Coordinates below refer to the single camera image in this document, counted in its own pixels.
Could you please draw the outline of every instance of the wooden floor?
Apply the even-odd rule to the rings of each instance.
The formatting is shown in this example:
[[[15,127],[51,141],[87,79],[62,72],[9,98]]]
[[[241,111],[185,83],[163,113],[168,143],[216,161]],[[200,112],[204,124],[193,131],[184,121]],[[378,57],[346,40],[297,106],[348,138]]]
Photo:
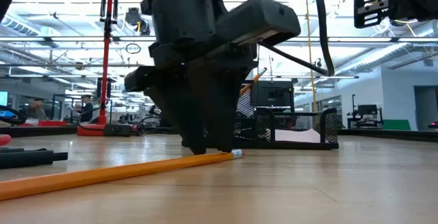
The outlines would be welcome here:
[[[438,144],[339,139],[339,151],[246,150],[239,160],[2,201],[0,223],[437,222]],[[2,170],[0,180],[190,155],[179,142],[18,138],[9,147],[68,151],[70,159]]]

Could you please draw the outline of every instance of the person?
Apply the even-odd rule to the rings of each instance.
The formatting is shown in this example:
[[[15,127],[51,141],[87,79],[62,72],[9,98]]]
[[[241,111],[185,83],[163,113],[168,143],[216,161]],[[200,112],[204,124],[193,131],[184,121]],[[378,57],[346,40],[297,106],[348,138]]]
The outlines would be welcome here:
[[[35,98],[26,111],[26,117],[39,120],[47,120],[46,112],[42,108],[43,101],[40,98]]]
[[[82,96],[82,101],[85,104],[84,107],[82,107],[81,110],[81,122],[88,122],[91,121],[93,118],[93,105],[91,104],[91,96],[90,95],[84,95]]]

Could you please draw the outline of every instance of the door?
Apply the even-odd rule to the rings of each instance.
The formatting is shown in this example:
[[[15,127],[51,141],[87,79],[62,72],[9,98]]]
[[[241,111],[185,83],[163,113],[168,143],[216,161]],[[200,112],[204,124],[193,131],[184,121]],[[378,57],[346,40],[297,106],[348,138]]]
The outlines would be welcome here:
[[[437,87],[416,86],[415,87],[415,108],[417,127],[419,131],[433,131],[428,126],[438,121]]]

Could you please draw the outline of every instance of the green mat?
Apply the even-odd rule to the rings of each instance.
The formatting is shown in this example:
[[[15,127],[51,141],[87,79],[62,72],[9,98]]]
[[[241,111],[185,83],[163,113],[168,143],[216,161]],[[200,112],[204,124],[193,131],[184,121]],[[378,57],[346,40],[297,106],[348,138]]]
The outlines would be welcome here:
[[[383,129],[411,131],[408,120],[383,120]]]

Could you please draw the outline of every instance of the red pole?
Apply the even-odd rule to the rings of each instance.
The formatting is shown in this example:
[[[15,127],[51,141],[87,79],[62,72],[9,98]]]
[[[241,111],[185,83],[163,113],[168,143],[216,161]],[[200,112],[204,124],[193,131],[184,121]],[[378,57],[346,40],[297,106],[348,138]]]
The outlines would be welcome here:
[[[101,93],[101,111],[99,113],[99,125],[105,125],[107,119],[105,117],[105,104],[107,99],[107,74],[108,74],[108,52],[110,50],[111,42],[111,23],[112,23],[112,0],[108,0],[107,6],[107,17],[105,20],[105,31],[104,31],[104,47],[103,47],[103,74],[102,74],[102,93]]]

